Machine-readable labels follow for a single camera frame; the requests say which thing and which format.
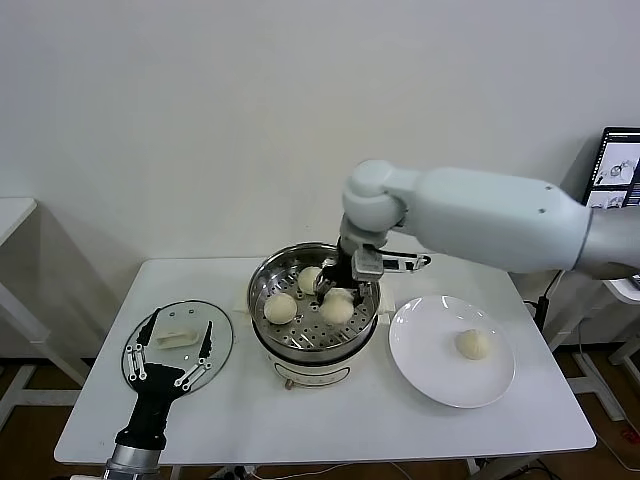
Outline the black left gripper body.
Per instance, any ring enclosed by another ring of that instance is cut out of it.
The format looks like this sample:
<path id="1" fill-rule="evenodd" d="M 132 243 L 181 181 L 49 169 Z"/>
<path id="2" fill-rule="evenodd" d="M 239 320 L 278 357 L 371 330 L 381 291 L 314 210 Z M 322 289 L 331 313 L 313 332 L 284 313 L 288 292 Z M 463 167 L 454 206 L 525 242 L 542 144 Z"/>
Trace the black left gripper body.
<path id="1" fill-rule="evenodd" d="M 145 380 L 132 382 L 137 394 L 128 425 L 115 438 L 119 445 L 165 445 L 164 431 L 174 400 L 184 395 L 175 381 L 184 374 L 178 367 L 145 363 Z"/>

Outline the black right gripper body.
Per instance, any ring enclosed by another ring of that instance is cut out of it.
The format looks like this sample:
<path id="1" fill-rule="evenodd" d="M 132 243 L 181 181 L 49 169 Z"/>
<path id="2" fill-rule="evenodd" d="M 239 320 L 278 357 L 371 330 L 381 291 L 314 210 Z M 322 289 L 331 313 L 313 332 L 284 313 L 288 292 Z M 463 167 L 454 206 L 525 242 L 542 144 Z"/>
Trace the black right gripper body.
<path id="1" fill-rule="evenodd" d="M 359 287 L 359 282 L 354 279 L 352 258 L 357 246 L 340 237 L 336 248 L 337 261 L 334 265 L 324 268 L 324 279 L 329 282 L 330 288 L 355 290 Z"/>

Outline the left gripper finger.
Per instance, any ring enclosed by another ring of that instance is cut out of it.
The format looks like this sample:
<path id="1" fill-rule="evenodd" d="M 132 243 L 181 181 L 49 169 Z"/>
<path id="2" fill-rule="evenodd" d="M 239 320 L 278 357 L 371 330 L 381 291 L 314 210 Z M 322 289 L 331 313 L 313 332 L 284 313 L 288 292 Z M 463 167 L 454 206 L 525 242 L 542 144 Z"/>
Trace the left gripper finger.
<path id="1" fill-rule="evenodd" d="M 144 381 L 145 349 L 149 346 L 153 330 L 160 313 L 156 308 L 131 333 L 124 346 L 124 378 L 126 381 Z"/>
<path id="2" fill-rule="evenodd" d="M 180 388 L 182 391 L 194 391 L 195 384 L 211 368 L 209 357 L 212 350 L 212 326 L 213 322 L 209 321 L 200 346 L 198 361 L 174 381 L 176 388 Z"/>

